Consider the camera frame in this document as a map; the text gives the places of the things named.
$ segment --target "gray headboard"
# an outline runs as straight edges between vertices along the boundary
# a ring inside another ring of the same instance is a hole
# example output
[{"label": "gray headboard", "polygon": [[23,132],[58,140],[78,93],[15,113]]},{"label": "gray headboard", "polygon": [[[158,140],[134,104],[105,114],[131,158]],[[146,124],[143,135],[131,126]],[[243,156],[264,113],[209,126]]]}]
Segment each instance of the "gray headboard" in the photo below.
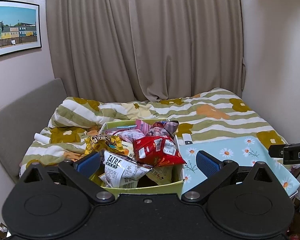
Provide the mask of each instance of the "gray headboard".
[{"label": "gray headboard", "polygon": [[14,181],[34,134],[47,127],[65,98],[62,80],[57,78],[0,109],[0,161]]}]

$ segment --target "blue sky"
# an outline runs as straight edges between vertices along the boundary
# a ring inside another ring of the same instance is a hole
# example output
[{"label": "blue sky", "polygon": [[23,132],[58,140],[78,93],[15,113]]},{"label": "blue sky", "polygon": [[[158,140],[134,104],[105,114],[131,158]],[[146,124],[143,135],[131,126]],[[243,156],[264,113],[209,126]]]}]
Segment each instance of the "blue sky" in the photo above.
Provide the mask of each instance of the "blue sky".
[{"label": "blue sky", "polygon": [[0,6],[0,22],[13,26],[19,22],[35,24],[35,10],[20,7]]}]

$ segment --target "framed picture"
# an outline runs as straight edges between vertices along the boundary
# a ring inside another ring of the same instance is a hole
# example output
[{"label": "framed picture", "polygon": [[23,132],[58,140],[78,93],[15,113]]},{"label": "framed picture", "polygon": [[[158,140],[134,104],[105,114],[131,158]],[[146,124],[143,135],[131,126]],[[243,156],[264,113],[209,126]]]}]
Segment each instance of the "framed picture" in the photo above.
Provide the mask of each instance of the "framed picture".
[{"label": "framed picture", "polygon": [[0,0],[0,56],[41,48],[39,5]]}]

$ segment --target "green box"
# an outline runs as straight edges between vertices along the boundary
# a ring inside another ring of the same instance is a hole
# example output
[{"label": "green box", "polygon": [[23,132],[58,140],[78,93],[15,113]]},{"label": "green box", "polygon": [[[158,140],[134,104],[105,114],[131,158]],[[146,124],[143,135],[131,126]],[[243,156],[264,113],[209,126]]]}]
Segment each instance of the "green box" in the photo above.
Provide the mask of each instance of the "green box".
[{"label": "green box", "polygon": [[[152,125],[157,121],[166,121],[166,119],[143,119],[144,122]],[[136,120],[127,120],[127,121],[115,121],[115,122],[106,122],[99,134],[102,134],[104,130],[115,128],[118,126],[126,126],[126,125],[135,125]],[[97,184],[100,184],[101,180],[97,176],[93,181]],[[141,187],[141,188],[109,188],[102,187],[103,189],[111,192],[117,198],[119,194],[169,194],[169,193],[177,193],[179,197],[181,197],[181,191],[184,182],[184,173],[183,173],[183,165],[175,165],[172,169],[172,181],[173,183],[154,186],[154,187]]]}]

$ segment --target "triangular cutout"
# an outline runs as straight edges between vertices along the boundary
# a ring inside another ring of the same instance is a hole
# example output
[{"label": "triangular cutout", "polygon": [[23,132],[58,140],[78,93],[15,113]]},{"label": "triangular cutout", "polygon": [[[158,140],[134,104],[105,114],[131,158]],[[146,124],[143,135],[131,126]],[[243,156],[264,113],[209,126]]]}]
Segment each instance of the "triangular cutout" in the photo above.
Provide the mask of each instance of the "triangular cutout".
[{"label": "triangular cutout", "polygon": [[41,174],[39,173],[39,170],[36,168],[33,168],[32,171],[29,173],[29,175],[24,180],[25,183],[34,182],[34,181],[40,181],[42,180]]},{"label": "triangular cutout", "polygon": [[260,180],[264,182],[272,182],[265,168],[259,168],[256,175],[254,176],[254,180]]}]

